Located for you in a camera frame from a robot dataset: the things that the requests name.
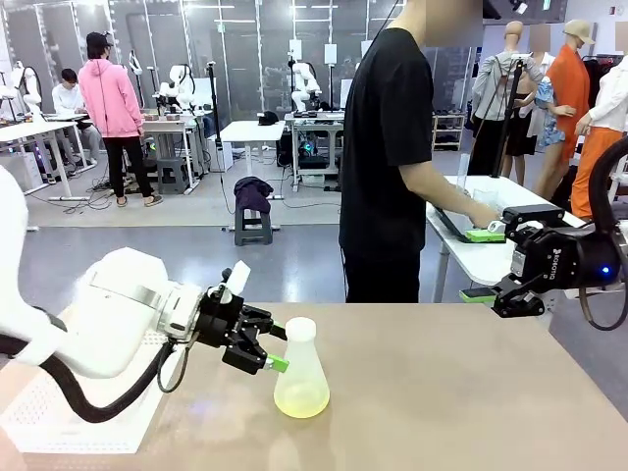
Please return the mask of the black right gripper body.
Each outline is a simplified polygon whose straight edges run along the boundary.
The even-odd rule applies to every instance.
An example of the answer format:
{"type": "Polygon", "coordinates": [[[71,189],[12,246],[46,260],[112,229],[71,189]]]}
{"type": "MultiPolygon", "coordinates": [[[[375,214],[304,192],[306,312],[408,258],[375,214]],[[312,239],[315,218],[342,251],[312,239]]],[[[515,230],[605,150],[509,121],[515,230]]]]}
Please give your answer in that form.
{"type": "Polygon", "coordinates": [[[524,227],[515,242],[509,278],[533,292],[613,284],[621,260],[611,236],[592,227],[524,227]]]}

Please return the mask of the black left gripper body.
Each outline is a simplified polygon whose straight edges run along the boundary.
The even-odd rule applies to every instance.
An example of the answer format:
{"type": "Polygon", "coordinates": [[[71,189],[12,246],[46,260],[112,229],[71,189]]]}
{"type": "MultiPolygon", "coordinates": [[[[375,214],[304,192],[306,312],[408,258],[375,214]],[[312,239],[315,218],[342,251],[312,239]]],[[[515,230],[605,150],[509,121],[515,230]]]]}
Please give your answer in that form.
{"type": "Polygon", "coordinates": [[[228,345],[242,306],[243,299],[226,287],[209,288],[197,306],[195,340],[215,348],[228,345]]]}

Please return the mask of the person's right hand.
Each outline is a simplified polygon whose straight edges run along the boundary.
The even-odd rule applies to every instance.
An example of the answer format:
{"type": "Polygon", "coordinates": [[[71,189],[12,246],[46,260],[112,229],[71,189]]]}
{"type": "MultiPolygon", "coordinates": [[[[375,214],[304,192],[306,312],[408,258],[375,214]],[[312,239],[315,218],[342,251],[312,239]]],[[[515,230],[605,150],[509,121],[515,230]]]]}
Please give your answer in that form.
{"type": "Polygon", "coordinates": [[[499,221],[499,212],[492,206],[471,199],[464,211],[473,225],[479,229],[487,229],[491,223],[499,221]]]}

